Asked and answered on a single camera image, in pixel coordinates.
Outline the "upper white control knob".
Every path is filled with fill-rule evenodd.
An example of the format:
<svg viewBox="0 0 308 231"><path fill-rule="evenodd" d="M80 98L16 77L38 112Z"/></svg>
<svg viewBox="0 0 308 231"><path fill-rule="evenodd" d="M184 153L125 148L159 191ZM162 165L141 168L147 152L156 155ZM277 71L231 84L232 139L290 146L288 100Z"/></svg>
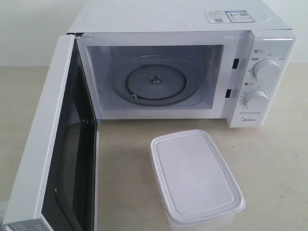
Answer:
<svg viewBox="0 0 308 231"><path fill-rule="evenodd" d="M280 74L280 67L273 59L264 59L258 62L253 68L253 75L257 80L269 81Z"/></svg>

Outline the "lower white timer knob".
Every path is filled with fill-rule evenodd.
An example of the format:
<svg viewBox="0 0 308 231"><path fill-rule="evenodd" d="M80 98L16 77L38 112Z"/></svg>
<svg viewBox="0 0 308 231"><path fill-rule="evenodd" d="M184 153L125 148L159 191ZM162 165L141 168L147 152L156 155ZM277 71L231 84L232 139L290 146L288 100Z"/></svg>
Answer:
<svg viewBox="0 0 308 231"><path fill-rule="evenodd" d="M266 108L268 98L264 91L254 90L245 95L244 104L248 109L261 110Z"/></svg>

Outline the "white microwave oven body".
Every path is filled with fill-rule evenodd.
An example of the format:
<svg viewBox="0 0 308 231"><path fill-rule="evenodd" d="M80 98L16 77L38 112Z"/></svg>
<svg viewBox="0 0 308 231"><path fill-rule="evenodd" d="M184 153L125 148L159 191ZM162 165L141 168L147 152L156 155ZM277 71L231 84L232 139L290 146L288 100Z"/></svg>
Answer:
<svg viewBox="0 0 308 231"><path fill-rule="evenodd" d="M204 12L247 11L253 23L210 24ZM262 126L294 49L291 27L262 0L90 0L68 30L77 36L98 120L225 119L231 128ZM129 59L166 55L196 65L198 90L187 100L146 107L114 90L115 68ZM277 78L257 80L264 59L280 67ZM248 109L244 97L266 93L268 104Z"/></svg>

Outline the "white lidded plastic container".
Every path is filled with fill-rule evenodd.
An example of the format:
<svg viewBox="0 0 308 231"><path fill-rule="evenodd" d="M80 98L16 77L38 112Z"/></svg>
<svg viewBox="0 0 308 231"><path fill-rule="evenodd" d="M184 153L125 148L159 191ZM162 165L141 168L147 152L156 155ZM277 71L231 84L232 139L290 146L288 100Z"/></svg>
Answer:
<svg viewBox="0 0 308 231"><path fill-rule="evenodd" d="M173 231L210 231L245 209L244 196L211 137L186 130L153 139L154 177Z"/></svg>

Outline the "white printed label sticker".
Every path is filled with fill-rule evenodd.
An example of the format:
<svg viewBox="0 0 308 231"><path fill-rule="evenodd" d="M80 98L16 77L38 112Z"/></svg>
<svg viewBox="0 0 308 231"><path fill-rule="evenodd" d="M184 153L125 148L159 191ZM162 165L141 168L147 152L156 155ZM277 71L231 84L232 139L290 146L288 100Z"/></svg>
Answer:
<svg viewBox="0 0 308 231"><path fill-rule="evenodd" d="M204 12L210 24L253 23L255 20L247 11L210 11Z"/></svg>

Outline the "glass turntable plate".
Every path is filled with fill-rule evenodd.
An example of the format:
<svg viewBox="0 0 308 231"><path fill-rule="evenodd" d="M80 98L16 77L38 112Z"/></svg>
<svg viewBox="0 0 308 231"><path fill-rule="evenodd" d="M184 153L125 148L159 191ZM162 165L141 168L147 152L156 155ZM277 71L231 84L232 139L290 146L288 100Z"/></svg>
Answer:
<svg viewBox="0 0 308 231"><path fill-rule="evenodd" d="M145 55L119 64L113 86L124 100L146 107L165 107L190 98L201 74L193 63L166 55Z"/></svg>

